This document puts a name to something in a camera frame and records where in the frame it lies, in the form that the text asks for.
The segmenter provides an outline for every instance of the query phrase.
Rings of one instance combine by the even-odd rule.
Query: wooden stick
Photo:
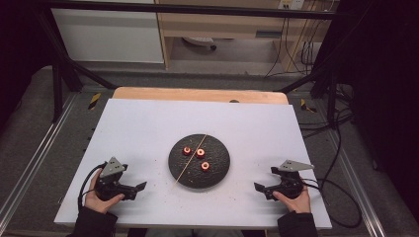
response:
[[[191,159],[189,159],[188,163],[186,164],[185,168],[183,169],[182,173],[179,175],[178,179],[176,180],[175,184],[172,186],[172,190],[175,187],[175,185],[179,182],[181,179],[183,173],[185,172],[186,168],[188,168],[189,163],[191,163],[192,158],[194,158],[195,154],[197,153],[197,150],[200,149],[201,145],[203,144],[204,140],[206,139],[207,134],[204,136],[203,140],[201,140],[200,144],[198,145],[197,149],[195,149],[194,154],[192,154]]]

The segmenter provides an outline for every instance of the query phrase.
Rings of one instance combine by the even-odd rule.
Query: white tabletop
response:
[[[173,187],[170,150],[195,133],[214,136],[227,147],[230,169],[219,184],[206,190]],[[271,167],[287,159],[310,164],[292,106],[111,99],[55,223],[74,225],[83,181],[112,156],[128,164],[120,180],[123,185],[147,182],[136,200],[121,201],[111,209],[121,227],[277,228],[277,219],[287,208],[266,200],[253,183],[277,185],[280,178],[271,174]],[[300,175],[315,180],[312,170]],[[316,227],[331,228],[321,195],[315,189],[309,193]]]

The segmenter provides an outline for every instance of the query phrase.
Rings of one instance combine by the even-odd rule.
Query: black round disc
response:
[[[184,170],[191,156],[204,138],[204,134],[193,134],[179,140],[170,151],[169,169],[173,178],[177,180]],[[190,155],[184,155],[183,149],[188,146],[192,149]],[[230,167],[230,156],[227,148],[213,136],[207,135],[200,148],[205,150],[202,159],[194,155],[179,183],[192,189],[205,189],[218,184],[227,174]],[[209,169],[203,171],[202,163],[208,162]]]

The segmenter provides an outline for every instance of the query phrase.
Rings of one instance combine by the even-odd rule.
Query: cabinet door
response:
[[[153,0],[112,2],[154,3]],[[74,60],[163,62],[154,13],[54,9],[53,15]]]

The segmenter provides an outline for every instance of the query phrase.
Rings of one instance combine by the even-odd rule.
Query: electronic device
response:
[[[273,192],[277,191],[286,196],[287,198],[297,198],[303,189],[304,182],[299,176],[301,170],[313,169],[313,165],[307,165],[296,161],[286,160],[281,167],[271,167],[273,174],[281,176],[281,183],[277,186],[265,187],[263,185],[254,183],[255,190],[263,193],[266,199],[277,200]]]
[[[128,165],[121,164],[115,157],[106,164],[95,185],[95,191],[101,200],[109,200],[119,194],[125,195],[123,200],[134,200],[136,194],[144,190],[147,182],[135,187],[120,184],[119,180],[127,167]]]

